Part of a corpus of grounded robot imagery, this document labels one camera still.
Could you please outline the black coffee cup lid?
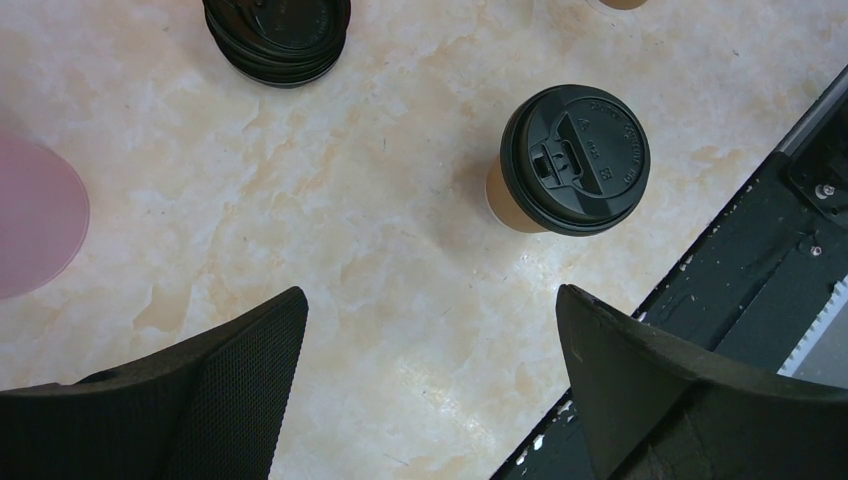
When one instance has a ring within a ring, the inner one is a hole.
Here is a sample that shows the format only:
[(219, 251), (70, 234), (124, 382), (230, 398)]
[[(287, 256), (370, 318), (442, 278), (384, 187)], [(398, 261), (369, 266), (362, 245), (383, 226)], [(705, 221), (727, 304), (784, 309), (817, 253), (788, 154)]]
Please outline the black coffee cup lid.
[(547, 229), (593, 236), (623, 222), (647, 188), (650, 148), (634, 112), (607, 91), (556, 85), (509, 118), (498, 156), (521, 209)]

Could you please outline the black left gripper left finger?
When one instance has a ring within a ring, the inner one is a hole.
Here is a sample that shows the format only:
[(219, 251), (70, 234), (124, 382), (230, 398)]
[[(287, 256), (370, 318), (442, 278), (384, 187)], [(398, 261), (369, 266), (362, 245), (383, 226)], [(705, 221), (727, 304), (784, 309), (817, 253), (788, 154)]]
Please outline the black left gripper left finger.
[(307, 325), (298, 287), (73, 384), (1, 395), (5, 479), (265, 479)]

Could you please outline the brown paper coffee cup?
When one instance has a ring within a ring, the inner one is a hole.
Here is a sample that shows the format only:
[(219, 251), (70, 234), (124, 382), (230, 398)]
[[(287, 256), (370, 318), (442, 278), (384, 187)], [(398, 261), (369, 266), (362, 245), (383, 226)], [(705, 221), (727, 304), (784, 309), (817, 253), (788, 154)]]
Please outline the brown paper coffee cup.
[(524, 234), (538, 234), (547, 229), (528, 216), (510, 193), (501, 168), (501, 159), (496, 157), (487, 173), (485, 184), (486, 202), (505, 227)]

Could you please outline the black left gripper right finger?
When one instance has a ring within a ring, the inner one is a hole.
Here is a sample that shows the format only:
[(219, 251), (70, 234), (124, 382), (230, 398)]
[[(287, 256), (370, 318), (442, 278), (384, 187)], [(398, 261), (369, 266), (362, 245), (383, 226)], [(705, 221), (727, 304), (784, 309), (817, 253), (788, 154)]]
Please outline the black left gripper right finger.
[(573, 286), (556, 318), (599, 479), (843, 479), (847, 392), (745, 365)]

